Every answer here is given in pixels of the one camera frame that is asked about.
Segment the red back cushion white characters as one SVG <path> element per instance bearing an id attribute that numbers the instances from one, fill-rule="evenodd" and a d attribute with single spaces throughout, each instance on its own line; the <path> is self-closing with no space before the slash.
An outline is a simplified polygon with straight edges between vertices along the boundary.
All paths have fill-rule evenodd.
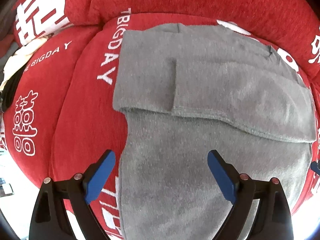
<path id="1" fill-rule="evenodd" d="M 319 19 L 306 0 L 18 0 L 14 34 L 27 44 L 69 24 L 100 24 L 127 12 L 234 22 L 290 53 L 311 78 L 319 77 Z"/>

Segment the grey knit sweater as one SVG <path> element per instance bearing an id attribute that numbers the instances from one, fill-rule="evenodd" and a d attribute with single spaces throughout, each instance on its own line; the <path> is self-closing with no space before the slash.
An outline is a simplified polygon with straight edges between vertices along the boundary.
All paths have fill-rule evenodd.
<path id="1" fill-rule="evenodd" d="M 119 168 L 126 239 L 211 239 L 231 209 L 207 165 L 217 150 L 253 179 L 279 178 L 290 207 L 316 141 L 294 59 L 221 25 L 124 34 L 113 107 L 125 115 Z"/>

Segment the red bed cover white print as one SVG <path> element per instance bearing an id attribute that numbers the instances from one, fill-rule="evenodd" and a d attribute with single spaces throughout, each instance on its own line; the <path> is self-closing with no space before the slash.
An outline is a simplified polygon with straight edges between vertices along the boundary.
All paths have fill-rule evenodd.
<path id="1" fill-rule="evenodd" d="M 111 239 L 126 239 L 121 229 L 118 185 L 128 126 L 125 115 L 113 107 L 120 50 L 127 31 L 164 24 L 221 25 L 281 48 L 222 20 L 182 14 L 125 14 L 102 25 L 71 27 L 51 37 L 26 64 L 12 105 L 4 112 L 8 150 L 36 186 L 45 177 L 65 180 L 84 172 L 106 150 L 115 153 L 116 164 L 91 204 Z M 317 139 L 311 146 L 312 162 L 319 155 L 319 90 L 313 78 L 295 63 L 313 99 Z M 289 206 L 291 211 L 312 195 L 317 179 L 309 165 L 300 197 L 294 207 Z"/>

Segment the black cloth in pile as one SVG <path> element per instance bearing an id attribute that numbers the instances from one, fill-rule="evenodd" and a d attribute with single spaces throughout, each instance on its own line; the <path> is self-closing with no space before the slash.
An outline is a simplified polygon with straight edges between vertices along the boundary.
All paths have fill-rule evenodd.
<path id="1" fill-rule="evenodd" d="M 14 96 L 16 94 L 16 90 L 18 84 L 21 80 L 22 74 L 26 68 L 24 65 L 21 69 L 19 69 L 5 84 L 4 90 L 1 93 L 1 100 L 2 100 L 2 112 L 4 113 L 11 105 L 14 100 Z"/>

